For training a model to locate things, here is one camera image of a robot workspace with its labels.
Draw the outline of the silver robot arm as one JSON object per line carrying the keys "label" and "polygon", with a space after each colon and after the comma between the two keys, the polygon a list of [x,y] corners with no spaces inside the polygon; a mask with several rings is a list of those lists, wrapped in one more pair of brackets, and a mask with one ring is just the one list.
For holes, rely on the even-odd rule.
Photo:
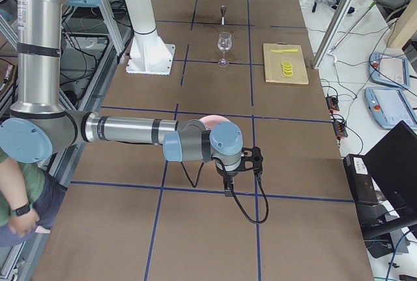
{"label": "silver robot arm", "polygon": [[200,120],[101,116],[59,103],[62,7],[97,6],[101,0],[18,0],[18,99],[1,125],[1,148],[18,162],[35,163],[82,142],[117,141],[161,145],[166,160],[214,160],[226,196],[244,169],[242,133],[223,120],[209,128]]}

